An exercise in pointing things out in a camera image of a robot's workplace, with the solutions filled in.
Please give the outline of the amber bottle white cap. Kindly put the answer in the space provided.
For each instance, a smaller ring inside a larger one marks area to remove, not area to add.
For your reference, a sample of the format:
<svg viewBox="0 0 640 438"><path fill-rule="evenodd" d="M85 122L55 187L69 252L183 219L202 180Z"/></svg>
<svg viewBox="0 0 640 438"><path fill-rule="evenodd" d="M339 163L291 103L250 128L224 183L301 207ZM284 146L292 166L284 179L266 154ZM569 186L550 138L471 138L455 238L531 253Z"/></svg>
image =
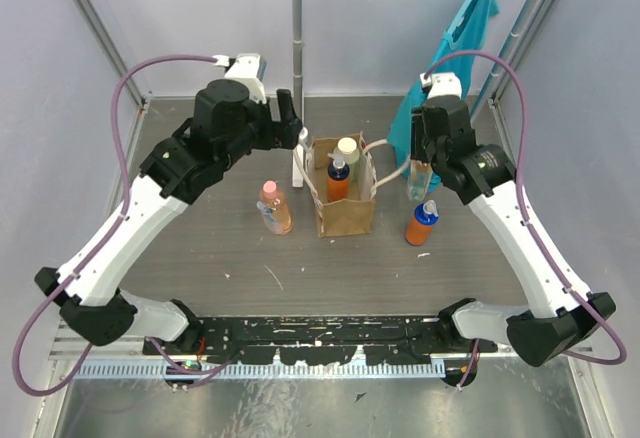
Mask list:
<svg viewBox="0 0 640 438"><path fill-rule="evenodd" d="M431 182L432 168L429 163L410 160L407 179L407 195L411 201L422 202Z"/></svg>

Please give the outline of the blue pump bottle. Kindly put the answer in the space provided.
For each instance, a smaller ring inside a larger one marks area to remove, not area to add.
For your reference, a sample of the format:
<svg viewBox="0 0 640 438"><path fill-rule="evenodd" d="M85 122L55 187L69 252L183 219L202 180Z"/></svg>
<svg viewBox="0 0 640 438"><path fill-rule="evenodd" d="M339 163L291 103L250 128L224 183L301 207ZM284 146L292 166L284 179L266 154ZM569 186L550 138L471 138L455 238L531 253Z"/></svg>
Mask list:
<svg viewBox="0 0 640 438"><path fill-rule="evenodd" d="M327 168L327 199L333 203L348 197L350 168L342 155L329 153L328 157L331 162Z"/></svg>

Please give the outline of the orange bottle blue cap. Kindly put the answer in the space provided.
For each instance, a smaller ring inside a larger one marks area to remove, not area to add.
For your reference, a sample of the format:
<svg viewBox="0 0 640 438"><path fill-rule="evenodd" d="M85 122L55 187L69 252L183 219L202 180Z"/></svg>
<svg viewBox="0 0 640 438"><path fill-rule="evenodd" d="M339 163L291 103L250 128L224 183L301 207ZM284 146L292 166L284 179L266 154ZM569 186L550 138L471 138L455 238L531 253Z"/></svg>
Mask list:
<svg viewBox="0 0 640 438"><path fill-rule="evenodd" d="M434 200L417 205L405 231L405 240L412 246L421 246L429 238L439 220L439 212Z"/></svg>

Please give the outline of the pink cap clear bottle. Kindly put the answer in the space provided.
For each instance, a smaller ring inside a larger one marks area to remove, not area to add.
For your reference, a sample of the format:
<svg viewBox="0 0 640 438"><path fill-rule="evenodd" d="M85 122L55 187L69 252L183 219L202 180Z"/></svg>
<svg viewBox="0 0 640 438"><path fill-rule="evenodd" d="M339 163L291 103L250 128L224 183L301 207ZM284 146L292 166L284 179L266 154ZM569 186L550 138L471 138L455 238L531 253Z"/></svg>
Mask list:
<svg viewBox="0 0 640 438"><path fill-rule="evenodd" d="M265 226L276 235L286 235L293 219L285 192L273 180L266 181L259 193L257 208Z"/></svg>

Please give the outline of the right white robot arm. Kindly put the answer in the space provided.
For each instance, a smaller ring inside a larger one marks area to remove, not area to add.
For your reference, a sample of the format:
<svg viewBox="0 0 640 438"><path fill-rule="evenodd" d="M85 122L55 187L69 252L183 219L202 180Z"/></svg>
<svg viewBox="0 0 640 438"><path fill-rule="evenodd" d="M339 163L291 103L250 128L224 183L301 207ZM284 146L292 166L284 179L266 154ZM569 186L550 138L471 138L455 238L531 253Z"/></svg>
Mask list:
<svg viewBox="0 0 640 438"><path fill-rule="evenodd" d="M579 277L562 284L555 269L567 262L527 197L518 197L516 168L498 145L480 145L469 110L455 95L427 99L413 110L412 158L431 164L444 187L491 233L527 300L524 306L463 299L442 310L438 337L459 352L474 338L510 346L539 367L590 337L616 310L606 292L594 293Z"/></svg>

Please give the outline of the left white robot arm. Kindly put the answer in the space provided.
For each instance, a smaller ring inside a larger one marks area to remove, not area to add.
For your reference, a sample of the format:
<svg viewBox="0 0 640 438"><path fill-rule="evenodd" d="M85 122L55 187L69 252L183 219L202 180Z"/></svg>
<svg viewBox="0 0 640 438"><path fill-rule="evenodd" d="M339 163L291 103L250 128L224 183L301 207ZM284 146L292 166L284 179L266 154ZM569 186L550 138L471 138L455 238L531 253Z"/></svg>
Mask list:
<svg viewBox="0 0 640 438"><path fill-rule="evenodd" d="M290 91L276 93L279 120L268 101L252 99L234 79L210 82L195 97L192 117L155 145L129 181L129 191L99 231L59 268L44 267L36 284L54 297L63 321L94 346L125 335L153 337L178 354L194 351L204 334L198 317L181 301L160 302L124 291L120 283L142 252L175 218L243 156L254 150L298 144L302 122Z"/></svg>

